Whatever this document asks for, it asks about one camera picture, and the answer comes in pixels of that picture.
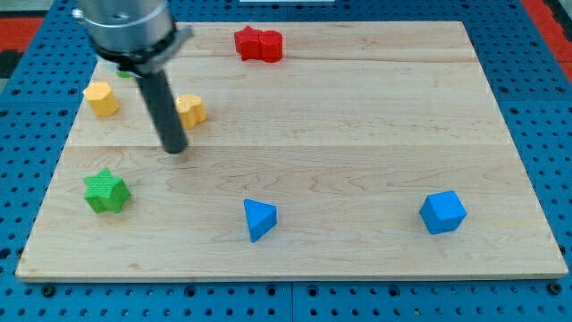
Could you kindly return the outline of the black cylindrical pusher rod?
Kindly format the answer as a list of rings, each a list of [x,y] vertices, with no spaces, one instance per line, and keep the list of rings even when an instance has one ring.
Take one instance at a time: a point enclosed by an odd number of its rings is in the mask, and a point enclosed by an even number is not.
[[[187,136],[164,71],[138,77],[136,82],[164,151],[183,152],[188,146]]]

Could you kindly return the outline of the green block behind arm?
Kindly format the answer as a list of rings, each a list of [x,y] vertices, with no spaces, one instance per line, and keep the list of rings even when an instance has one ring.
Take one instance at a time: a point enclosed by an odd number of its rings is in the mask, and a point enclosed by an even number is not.
[[[118,72],[116,72],[116,75],[117,75],[118,77],[124,78],[124,79],[128,79],[128,78],[134,77],[131,72],[123,72],[123,71],[118,71]]]

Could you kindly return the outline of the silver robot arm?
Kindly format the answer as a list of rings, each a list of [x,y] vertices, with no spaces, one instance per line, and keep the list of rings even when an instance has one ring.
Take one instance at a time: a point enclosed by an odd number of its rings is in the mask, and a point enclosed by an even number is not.
[[[193,29],[176,25],[165,0],[77,0],[71,16],[97,55],[135,77],[164,151],[183,152],[188,141],[164,67]]]

